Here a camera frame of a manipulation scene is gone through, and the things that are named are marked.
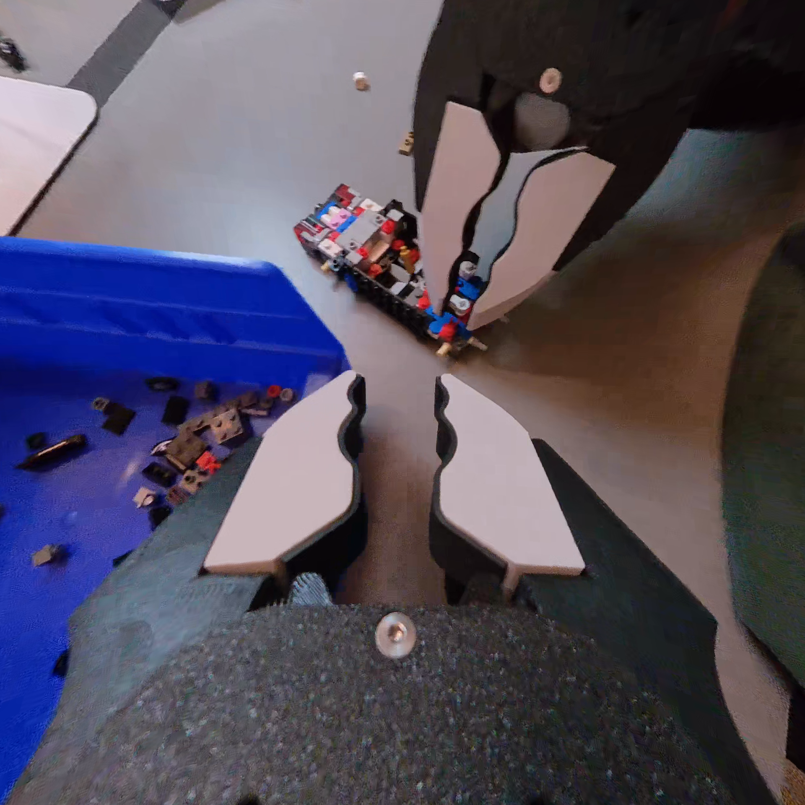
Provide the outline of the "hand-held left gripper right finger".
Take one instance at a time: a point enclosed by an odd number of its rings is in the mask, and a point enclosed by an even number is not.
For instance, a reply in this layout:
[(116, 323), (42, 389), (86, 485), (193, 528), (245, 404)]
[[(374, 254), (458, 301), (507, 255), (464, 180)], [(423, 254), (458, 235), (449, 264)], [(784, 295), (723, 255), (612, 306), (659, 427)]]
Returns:
[(512, 594), (523, 576), (576, 577), (585, 563), (526, 428), (452, 374), (436, 379), (431, 556), (448, 595), (476, 576)]

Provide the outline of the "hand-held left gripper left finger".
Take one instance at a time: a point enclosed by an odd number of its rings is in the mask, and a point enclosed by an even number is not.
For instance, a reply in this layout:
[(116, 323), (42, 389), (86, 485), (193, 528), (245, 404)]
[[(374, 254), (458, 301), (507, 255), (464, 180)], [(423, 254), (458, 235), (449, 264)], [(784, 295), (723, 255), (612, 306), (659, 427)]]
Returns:
[(218, 576), (306, 572), (336, 593), (365, 550), (358, 457), (366, 381), (346, 370), (272, 424), (216, 533), (203, 570)]

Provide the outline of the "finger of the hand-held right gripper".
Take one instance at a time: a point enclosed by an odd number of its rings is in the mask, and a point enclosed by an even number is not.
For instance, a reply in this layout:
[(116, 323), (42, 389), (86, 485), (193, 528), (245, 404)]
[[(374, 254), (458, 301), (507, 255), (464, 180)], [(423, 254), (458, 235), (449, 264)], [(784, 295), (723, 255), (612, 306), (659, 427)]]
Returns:
[(587, 150), (558, 150), (534, 166), (518, 193), (509, 242), (492, 261), (467, 327), (506, 316), (553, 273), (616, 166)]
[(434, 310), (442, 310), (452, 294), (452, 267), (466, 250), (465, 224), (490, 190), (500, 162), (483, 114), (449, 101), (418, 222), (423, 276)]

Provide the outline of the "partly built lego car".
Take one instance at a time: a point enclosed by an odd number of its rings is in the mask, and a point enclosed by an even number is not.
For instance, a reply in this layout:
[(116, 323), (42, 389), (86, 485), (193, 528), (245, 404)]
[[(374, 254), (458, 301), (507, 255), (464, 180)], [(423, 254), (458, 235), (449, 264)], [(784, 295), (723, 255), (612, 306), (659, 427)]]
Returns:
[(380, 206), (340, 184), (295, 224), (294, 235), (306, 255), (319, 260), (322, 271), (418, 339), (436, 342), (439, 356), (488, 349), (468, 328), (486, 286), (478, 275), (478, 256), (469, 249), (460, 255), (452, 294), (437, 313), (425, 282), (417, 219), (399, 200)]

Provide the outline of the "small lego bricks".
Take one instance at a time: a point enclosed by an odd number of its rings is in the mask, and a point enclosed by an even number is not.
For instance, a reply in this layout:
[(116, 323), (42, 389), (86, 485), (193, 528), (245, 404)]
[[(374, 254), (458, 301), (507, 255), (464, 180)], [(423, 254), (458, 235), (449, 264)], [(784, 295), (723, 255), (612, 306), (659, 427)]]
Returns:
[[(156, 460), (142, 469), (144, 479), (151, 486), (138, 489), (133, 498), (135, 508), (145, 510), (151, 527), (156, 528), (176, 506), (195, 494), (221, 469), (224, 458), (216, 457), (214, 445), (231, 447), (246, 436), (248, 418), (265, 417), (275, 403), (287, 407), (296, 397), (292, 387), (274, 384), (268, 386), (262, 396), (249, 391), (201, 415), (188, 417), (189, 399), (171, 395), (166, 401), (161, 422), (176, 428), (176, 434), (151, 448), (149, 456)], [(117, 436), (125, 434), (135, 417), (132, 409), (106, 397), (96, 397), (92, 408), (105, 415), (102, 427)], [(15, 467), (23, 471), (54, 467), (88, 447), (84, 435), (69, 436), (48, 444), (42, 434), (33, 434), (26, 438), (26, 444), (29, 455)], [(31, 563), (34, 568), (43, 567), (60, 561), (66, 554), (65, 546), (47, 544), (32, 554)]]

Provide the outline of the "blue plastic bin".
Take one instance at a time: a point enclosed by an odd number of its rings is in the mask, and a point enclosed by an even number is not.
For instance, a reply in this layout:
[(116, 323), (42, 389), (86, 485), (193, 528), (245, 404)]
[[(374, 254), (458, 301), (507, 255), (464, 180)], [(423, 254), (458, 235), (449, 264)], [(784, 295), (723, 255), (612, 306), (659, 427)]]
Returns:
[(263, 261), (2, 238), (2, 801), (65, 686), (68, 619), (189, 493), (185, 418), (347, 369)]

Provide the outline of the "person's green sweatshirt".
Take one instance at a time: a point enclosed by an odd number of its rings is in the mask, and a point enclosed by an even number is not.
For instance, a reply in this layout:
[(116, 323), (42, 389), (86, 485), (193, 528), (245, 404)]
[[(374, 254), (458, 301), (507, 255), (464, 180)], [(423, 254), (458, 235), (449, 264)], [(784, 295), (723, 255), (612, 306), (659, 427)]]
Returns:
[(762, 267), (734, 351), (721, 437), (733, 609), (803, 687), (803, 222)]

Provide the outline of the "white book stand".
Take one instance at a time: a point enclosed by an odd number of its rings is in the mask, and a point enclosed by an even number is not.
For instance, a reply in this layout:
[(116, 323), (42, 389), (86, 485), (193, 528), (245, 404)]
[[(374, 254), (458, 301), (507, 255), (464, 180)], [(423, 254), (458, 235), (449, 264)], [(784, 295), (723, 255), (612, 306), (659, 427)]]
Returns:
[(95, 124), (86, 92), (1, 77), (1, 235), (10, 235)]

